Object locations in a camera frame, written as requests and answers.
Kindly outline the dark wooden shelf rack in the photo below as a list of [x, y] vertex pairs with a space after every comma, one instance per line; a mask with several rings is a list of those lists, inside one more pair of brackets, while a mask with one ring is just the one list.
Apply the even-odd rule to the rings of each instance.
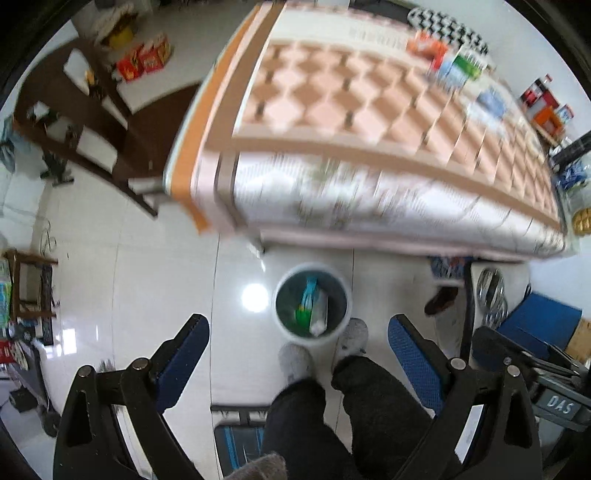
[[[102, 102], [84, 93], [65, 73], [72, 52], [78, 51], [98, 78], [106, 97], [122, 117], [117, 119]], [[162, 188], [138, 193], [131, 180], [161, 179], [176, 134], [200, 82], [174, 90], [133, 112], [117, 90], [117, 84], [89, 41], [75, 38], [51, 51], [30, 70], [22, 83], [13, 118], [18, 131], [32, 143], [70, 161], [127, 196], [140, 209], [155, 218], [157, 210], [145, 200]], [[58, 141], [31, 118], [32, 109], [42, 103], [49, 110], [100, 136], [117, 153], [111, 169], [79, 153], [75, 147]]]

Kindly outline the green white carton box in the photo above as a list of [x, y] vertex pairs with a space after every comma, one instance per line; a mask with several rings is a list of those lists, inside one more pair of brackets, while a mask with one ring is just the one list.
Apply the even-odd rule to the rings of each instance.
[[487, 66], [485, 59], [473, 52], [446, 54], [436, 79], [448, 89], [460, 89], [469, 80], [479, 79]]

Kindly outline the white round trash bin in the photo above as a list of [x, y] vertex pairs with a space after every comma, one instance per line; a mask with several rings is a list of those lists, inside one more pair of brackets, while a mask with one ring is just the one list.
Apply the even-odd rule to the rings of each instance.
[[351, 320], [351, 287], [331, 266], [297, 265], [277, 285], [271, 312], [288, 341], [324, 346], [338, 338]]

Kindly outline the blue cardboard box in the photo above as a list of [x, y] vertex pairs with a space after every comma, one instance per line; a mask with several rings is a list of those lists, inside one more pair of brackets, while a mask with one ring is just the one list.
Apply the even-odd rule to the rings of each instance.
[[497, 331], [534, 356], [545, 359], [549, 356], [549, 345], [566, 349], [581, 317], [581, 309], [533, 292]]

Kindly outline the small wooden stool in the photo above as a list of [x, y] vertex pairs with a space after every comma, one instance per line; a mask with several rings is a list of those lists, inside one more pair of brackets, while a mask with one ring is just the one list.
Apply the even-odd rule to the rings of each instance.
[[58, 261], [39, 254], [7, 250], [11, 280], [10, 319], [38, 320], [55, 318], [53, 270]]

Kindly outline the checkered pink tablecloth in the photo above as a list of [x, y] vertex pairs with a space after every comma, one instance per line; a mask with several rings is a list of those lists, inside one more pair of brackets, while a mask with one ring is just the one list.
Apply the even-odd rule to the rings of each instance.
[[[194, 95], [163, 174], [199, 230], [506, 261], [568, 229], [534, 126], [488, 66], [448, 89], [400, 22], [311, 2], [253, 7]], [[476, 104], [494, 88], [507, 111]]]

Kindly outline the grey left slipper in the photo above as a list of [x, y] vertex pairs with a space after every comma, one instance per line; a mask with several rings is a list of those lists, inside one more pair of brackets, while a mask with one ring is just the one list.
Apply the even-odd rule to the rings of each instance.
[[283, 345], [279, 353], [280, 371], [287, 385], [315, 378], [315, 362], [307, 348], [294, 343]]

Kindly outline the grey right slipper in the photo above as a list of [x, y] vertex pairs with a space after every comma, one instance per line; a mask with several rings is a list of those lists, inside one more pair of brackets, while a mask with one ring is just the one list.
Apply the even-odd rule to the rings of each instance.
[[349, 320], [335, 346], [334, 367], [348, 357], [365, 355], [368, 341], [369, 328], [366, 322], [359, 318]]

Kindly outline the red snack box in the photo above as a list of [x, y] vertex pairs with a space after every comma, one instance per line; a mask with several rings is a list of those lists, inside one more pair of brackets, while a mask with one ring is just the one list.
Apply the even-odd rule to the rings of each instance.
[[131, 82], [139, 79], [143, 74], [163, 69], [171, 53], [169, 39], [166, 34], [161, 33], [129, 50], [117, 61], [116, 69], [125, 82]]

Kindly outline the teal plastic wrapper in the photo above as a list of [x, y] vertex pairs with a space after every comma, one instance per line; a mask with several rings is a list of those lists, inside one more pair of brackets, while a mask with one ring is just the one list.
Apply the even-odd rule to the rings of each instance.
[[320, 337], [328, 328], [328, 311], [328, 295], [318, 284], [317, 278], [308, 277], [301, 302], [295, 311], [297, 325], [311, 336]]

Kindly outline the black white checkered cloth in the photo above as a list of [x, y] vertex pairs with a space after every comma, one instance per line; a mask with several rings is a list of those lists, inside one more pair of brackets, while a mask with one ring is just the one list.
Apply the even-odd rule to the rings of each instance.
[[443, 12], [415, 7], [408, 12], [407, 21], [456, 49], [467, 46], [481, 55], [489, 53], [487, 42], [478, 32]]

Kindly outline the blue plastic bag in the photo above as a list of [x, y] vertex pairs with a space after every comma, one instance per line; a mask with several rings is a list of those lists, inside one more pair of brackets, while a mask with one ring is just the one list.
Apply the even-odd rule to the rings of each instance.
[[479, 93], [476, 104], [486, 118], [502, 120], [507, 107], [499, 92], [494, 88], [488, 88]]

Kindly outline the grey slipper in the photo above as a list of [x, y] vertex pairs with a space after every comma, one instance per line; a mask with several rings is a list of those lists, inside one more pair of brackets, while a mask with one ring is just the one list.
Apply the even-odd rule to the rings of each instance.
[[365, 355], [368, 341], [369, 328], [366, 322], [359, 318], [349, 320], [335, 346], [334, 367], [348, 357]]
[[279, 353], [280, 371], [287, 385], [315, 378], [315, 362], [307, 348], [294, 343], [283, 345]]

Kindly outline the black red sandal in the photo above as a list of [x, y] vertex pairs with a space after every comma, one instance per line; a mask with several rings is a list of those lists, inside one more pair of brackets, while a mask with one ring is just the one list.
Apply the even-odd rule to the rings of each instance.
[[436, 295], [427, 302], [424, 308], [426, 316], [433, 317], [448, 308], [456, 301], [459, 288], [456, 286], [442, 286]]

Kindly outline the black right trouser leg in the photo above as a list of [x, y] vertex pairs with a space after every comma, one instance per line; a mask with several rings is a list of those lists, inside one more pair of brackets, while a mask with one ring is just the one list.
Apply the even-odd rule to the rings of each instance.
[[428, 432], [432, 418], [408, 389], [365, 356], [339, 361], [332, 387], [352, 425], [346, 479], [393, 479]]

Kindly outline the orange snack wrapper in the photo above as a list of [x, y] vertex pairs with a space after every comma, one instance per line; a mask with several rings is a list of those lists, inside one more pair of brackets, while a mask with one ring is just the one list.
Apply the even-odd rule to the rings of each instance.
[[419, 31], [414, 38], [407, 41], [406, 50], [412, 55], [432, 61], [445, 56], [449, 46], [432, 37], [428, 32]]

